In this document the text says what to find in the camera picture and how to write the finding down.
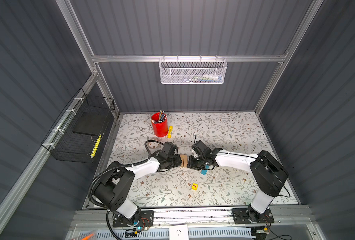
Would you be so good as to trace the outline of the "teal rectangular block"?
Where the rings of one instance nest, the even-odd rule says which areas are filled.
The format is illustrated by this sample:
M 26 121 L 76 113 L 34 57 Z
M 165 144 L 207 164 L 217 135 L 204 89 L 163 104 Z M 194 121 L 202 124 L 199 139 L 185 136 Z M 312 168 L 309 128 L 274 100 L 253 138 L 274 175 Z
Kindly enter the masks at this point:
M 205 168 L 203 170 L 201 170 L 201 174 L 205 176 L 207 174 L 209 168 L 210 168 L 209 166 L 205 166 Z

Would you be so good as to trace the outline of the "natural wood block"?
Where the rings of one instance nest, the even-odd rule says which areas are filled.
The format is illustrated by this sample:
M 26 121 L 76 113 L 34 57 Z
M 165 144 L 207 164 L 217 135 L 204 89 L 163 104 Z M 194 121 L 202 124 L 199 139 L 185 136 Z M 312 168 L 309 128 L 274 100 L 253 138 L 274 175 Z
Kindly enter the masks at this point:
M 188 165 L 188 156 L 187 155 L 183 155 L 183 166 L 184 168 L 186 168 Z
M 185 168 L 185 155 L 180 155 L 180 158 L 181 158 L 181 161 L 182 161 L 181 167 Z

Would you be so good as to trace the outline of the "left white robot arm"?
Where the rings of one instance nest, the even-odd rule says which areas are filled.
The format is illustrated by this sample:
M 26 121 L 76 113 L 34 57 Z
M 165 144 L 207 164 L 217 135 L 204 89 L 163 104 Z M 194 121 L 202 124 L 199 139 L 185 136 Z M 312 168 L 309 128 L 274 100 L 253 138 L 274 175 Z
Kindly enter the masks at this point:
M 98 174 L 88 186 L 87 197 L 91 203 L 120 214 L 136 225 L 140 219 L 140 207 L 128 199 L 128 193 L 135 180 L 154 173 L 162 173 L 182 164 L 178 147 L 171 143 L 155 140 L 145 141 L 147 158 L 133 164 L 112 162 L 105 171 Z

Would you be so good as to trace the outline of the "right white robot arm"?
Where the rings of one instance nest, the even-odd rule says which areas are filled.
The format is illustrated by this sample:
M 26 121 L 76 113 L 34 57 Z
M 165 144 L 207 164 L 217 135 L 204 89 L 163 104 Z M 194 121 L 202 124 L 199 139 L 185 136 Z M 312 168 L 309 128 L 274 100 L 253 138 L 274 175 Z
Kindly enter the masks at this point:
M 241 154 L 223 150 L 210 149 L 203 141 L 192 145 L 193 156 L 190 156 L 188 168 L 205 170 L 206 167 L 233 168 L 251 173 L 259 190 L 249 205 L 249 211 L 263 215 L 274 198 L 280 195 L 285 187 L 289 174 L 276 158 L 268 151 L 258 154 Z

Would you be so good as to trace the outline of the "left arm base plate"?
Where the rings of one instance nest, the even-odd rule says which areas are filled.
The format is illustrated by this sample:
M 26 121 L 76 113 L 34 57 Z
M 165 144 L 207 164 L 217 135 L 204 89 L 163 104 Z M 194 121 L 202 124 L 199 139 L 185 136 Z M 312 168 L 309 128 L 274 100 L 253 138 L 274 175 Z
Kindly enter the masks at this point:
M 114 228 L 123 227 L 152 227 L 154 211 L 139 210 L 132 218 L 126 218 L 124 215 L 114 215 L 112 226 Z

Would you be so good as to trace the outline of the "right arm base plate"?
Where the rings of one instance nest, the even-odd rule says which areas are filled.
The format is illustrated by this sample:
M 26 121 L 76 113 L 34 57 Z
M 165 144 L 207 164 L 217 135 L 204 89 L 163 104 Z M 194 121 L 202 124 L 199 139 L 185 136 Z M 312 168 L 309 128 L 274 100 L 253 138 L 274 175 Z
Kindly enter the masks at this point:
M 275 222 L 269 208 L 262 214 L 250 207 L 233 208 L 231 213 L 235 224 L 272 224 Z

